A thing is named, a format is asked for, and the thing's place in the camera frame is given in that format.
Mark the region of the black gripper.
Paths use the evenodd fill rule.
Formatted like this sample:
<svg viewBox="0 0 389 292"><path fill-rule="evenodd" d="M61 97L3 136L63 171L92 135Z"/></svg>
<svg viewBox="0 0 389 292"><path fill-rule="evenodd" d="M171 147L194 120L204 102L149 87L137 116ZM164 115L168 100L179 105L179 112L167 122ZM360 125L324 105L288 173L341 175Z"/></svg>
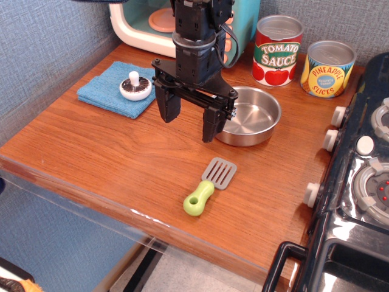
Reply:
<svg viewBox="0 0 389 292"><path fill-rule="evenodd" d="M174 61L156 58L153 84L160 116L166 123L181 112L181 99L205 108L202 141L211 142L236 115L238 93L221 76L226 31L213 33L205 40L189 40L173 33Z"/></svg>

